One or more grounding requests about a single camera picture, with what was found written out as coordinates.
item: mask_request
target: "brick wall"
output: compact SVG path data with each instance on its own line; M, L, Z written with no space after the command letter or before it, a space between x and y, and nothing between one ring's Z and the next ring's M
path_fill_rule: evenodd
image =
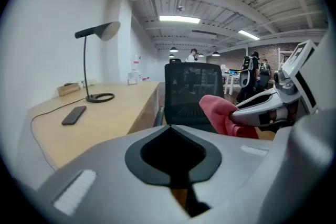
M253 51L259 53L259 58L261 62L264 58L267 59L271 66L272 71L278 70L278 48L281 50L293 51L298 43L288 43L288 44L275 44L275 45L264 45L254 48L248 48L248 54L251 55ZM240 69L244 56L246 54L246 49L233 50L220 54L220 56L208 56L206 61L208 63L214 63L217 65L226 65L229 69Z

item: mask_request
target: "table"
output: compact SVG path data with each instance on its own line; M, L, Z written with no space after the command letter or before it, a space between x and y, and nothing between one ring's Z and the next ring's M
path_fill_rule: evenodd
M112 92L115 98L105 103L86 100L68 105L33 121L33 131L44 152L56 168L60 168L98 143L153 126L159 109L158 82L131 86L90 86L90 93ZM85 97L85 89L56 97L29 110L29 116L51 111ZM75 125L63 126L61 121L76 106L87 109Z
M239 78L240 78L240 75L222 74L222 77L223 77L223 78L226 78L225 87L224 87L224 94L227 93L228 81L229 81L229 78L231 78L230 86L229 86L229 94L232 95L232 93L233 93L233 88L234 88L234 87L240 87L239 84L234 85L234 83L233 83L233 82L234 82L234 79L239 79Z

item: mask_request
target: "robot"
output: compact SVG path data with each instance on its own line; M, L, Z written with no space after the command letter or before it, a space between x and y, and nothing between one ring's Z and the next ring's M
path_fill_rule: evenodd
M300 43L274 88L244 102L231 119L293 126L274 141L167 125L98 144L27 193L55 223L279 223L309 197L335 155L336 48L328 32ZM177 198L176 192L185 194Z

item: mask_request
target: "fluorescent light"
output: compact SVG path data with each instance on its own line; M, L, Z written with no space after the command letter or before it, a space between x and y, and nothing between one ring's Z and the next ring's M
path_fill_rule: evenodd
M192 17L184 17L184 16L162 16L160 15L160 20L172 20L175 22L187 22L187 23L194 23L198 24L200 22L200 19L192 18Z
M175 47L172 47L169 51L170 52L178 52L178 49L176 49Z
M245 35L245 36L248 36L248 37L250 37L250 38L253 38L254 40L259 40L259 39L260 39L260 38L254 36L254 35L252 35L252 34L250 34L250 33L248 33L248 32L245 32L244 30L240 30L238 33L241 33L241 34L243 34L243 35Z

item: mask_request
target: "desk lamp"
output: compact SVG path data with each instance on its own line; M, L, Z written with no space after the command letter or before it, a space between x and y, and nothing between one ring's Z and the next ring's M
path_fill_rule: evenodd
M86 87L86 94L87 94L86 101L88 101L89 103L102 103L102 102L110 101L114 98L114 94L113 93L89 94L88 84L87 84L87 79L86 79L86 64L85 64L86 37L92 34L95 34L102 41L108 41L116 35L119 28L120 28L120 22L112 22L112 23L99 25L96 27L91 27L91 28L75 33L75 38L84 37L84 56L83 56L84 80L85 80L85 87Z

